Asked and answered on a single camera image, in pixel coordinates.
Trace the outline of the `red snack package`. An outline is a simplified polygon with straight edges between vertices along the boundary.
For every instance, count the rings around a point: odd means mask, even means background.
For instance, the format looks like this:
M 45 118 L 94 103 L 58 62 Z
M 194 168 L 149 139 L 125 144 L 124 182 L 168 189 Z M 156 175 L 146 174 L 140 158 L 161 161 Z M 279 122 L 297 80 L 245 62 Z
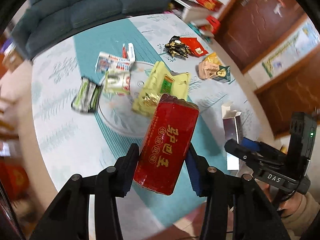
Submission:
M 163 94 L 145 135 L 134 181 L 171 195 L 177 183 L 199 117 L 196 104 Z

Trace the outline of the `yellow-green snack bag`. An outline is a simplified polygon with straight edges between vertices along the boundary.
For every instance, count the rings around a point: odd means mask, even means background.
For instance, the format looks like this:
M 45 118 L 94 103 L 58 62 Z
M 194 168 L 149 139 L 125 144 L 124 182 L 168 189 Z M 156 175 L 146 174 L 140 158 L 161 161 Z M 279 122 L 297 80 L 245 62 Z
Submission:
M 147 81 L 144 83 L 138 98 L 134 100 L 132 110 L 143 116 L 151 117 L 163 94 L 187 100 L 189 82 L 189 72 L 171 72 L 164 62 L 157 61 Z

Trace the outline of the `white blue red wrapper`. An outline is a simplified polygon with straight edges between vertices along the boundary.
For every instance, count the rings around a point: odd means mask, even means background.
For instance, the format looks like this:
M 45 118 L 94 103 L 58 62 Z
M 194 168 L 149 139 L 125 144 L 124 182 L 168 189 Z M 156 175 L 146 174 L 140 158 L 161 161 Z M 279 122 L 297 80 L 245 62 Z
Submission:
M 108 70 L 129 72 L 135 59 L 135 54 L 129 54 L 128 58 L 123 58 L 100 52 L 95 64 L 95 72 L 104 73 Z

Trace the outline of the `teal gold packet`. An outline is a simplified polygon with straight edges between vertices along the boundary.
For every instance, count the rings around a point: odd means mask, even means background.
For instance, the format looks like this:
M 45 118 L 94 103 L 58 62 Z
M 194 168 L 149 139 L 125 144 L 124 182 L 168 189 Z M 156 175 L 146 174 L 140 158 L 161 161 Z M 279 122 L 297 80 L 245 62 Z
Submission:
M 218 71 L 216 71 L 211 79 L 221 82 L 221 83 L 227 83 L 231 81 L 231 70 L 230 66 L 221 66 L 219 65 Z

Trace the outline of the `pink paper packet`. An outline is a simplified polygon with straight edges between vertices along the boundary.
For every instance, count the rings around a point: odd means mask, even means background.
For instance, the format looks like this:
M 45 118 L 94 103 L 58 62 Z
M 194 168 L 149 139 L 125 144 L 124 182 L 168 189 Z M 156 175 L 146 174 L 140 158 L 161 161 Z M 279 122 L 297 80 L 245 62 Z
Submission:
M 220 70 L 220 66 L 208 61 L 202 61 L 198 66 L 199 78 L 206 80 L 212 79 L 217 76 L 217 72 Z

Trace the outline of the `yellow chip bag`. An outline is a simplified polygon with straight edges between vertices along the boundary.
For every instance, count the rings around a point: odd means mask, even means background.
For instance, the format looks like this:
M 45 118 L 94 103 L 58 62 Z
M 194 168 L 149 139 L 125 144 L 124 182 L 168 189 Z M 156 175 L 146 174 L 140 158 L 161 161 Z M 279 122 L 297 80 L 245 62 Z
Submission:
M 209 54 L 203 61 L 202 63 L 204 63 L 207 66 L 221 66 L 222 62 L 219 59 L 218 55 L 216 52 L 213 52 L 211 54 Z

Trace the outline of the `brown wooden cabinet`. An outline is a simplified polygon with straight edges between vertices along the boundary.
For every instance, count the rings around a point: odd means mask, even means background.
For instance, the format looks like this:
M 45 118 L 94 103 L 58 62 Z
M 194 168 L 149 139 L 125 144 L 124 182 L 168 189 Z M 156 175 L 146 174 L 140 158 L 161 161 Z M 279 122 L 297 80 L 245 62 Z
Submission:
M 296 0 L 233 0 L 216 41 L 259 100 L 276 138 L 293 112 L 319 112 L 319 32 Z

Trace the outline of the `glass turntable plate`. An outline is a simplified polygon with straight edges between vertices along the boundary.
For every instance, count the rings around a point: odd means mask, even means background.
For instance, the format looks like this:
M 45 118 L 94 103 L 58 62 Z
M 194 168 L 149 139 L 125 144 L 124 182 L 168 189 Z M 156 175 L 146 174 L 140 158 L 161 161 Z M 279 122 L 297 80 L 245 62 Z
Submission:
M 150 124 L 150 118 L 132 111 L 132 104 L 138 98 L 147 81 L 153 64 L 137 61 L 131 68 L 130 93 L 125 95 L 102 92 L 98 113 L 105 125 L 126 137 L 142 138 Z

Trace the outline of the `patterned teal white tablecloth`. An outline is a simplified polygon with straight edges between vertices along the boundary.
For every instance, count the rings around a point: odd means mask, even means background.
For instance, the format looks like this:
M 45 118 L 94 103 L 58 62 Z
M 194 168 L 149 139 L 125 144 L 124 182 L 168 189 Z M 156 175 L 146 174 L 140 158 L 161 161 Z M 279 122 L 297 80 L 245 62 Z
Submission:
M 165 52 L 164 45 L 175 35 L 196 34 L 173 14 L 137 16 L 78 33 L 34 59 L 31 92 L 35 133 L 57 190 L 73 174 L 96 175 L 125 155 L 132 143 L 142 143 L 144 137 L 126 137 L 108 128 L 98 110 L 81 114 L 71 109 L 82 76 L 96 83 L 104 80 L 102 73 L 95 72 L 99 53 L 119 56 L 123 44 L 133 44 L 136 62 L 154 65 L 162 61 L 173 72 L 190 73 L 188 100 L 200 109 L 192 143 L 210 165 L 227 171 L 223 103 L 232 101 L 232 108 L 241 112 L 245 137 L 259 137 L 259 120 L 237 79 L 227 83 L 201 80 L 196 72 L 199 58 L 177 59 Z

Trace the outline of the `black gold wrapper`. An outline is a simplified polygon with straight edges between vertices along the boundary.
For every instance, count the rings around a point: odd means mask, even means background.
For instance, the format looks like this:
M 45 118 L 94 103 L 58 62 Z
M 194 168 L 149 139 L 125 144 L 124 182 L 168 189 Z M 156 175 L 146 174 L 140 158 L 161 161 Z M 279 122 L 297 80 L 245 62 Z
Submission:
M 188 58 L 191 54 L 189 47 L 184 44 L 179 36 L 173 36 L 167 44 L 164 45 L 165 50 L 171 57 Z

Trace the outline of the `white side cabinet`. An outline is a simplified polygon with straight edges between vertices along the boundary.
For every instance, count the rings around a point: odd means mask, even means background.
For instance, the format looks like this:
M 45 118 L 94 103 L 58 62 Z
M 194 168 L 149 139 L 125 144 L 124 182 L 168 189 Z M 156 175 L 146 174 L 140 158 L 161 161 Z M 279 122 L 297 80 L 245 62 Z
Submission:
M 217 10 L 209 10 L 204 6 L 200 5 L 196 0 L 171 0 L 175 7 L 176 16 L 178 16 L 184 23 L 195 22 L 204 20 L 209 15 L 218 18 L 220 10 L 223 9 L 224 5 Z

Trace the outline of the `white green snack wrapper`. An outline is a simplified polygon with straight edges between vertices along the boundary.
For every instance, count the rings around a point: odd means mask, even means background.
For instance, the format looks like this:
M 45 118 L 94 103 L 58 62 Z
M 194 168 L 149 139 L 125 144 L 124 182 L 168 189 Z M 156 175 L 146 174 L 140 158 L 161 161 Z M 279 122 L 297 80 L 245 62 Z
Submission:
M 104 93 L 129 94 L 130 72 L 108 70 L 105 74 Z

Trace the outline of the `red gift box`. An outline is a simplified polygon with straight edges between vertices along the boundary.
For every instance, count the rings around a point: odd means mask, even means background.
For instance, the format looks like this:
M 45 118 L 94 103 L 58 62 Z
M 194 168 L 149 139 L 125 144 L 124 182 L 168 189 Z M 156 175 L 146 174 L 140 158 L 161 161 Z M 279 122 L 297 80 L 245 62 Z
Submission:
M 210 11 L 219 11 L 223 6 L 219 0 L 196 0 L 196 2 Z

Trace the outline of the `small red white wrapper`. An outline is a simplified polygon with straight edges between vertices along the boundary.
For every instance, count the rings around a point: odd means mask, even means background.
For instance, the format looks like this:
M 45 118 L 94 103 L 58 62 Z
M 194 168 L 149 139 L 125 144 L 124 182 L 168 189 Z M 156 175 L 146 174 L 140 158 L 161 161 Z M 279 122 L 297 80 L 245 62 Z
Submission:
M 123 44 L 122 47 L 122 57 L 129 60 L 130 62 L 135 62 L 136 56 L 135 56 L 135 50 L 132 43 Z

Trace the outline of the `dark teal sofa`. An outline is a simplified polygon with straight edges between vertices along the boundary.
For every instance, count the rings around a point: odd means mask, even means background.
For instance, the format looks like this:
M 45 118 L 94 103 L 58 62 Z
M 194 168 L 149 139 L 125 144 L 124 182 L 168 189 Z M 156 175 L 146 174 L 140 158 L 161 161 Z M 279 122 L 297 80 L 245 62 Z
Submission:
M 171 0 L 29 0 L 30 7 L 11 36 L 24 59 L 89 28 L 120 20 L 164 12 Z

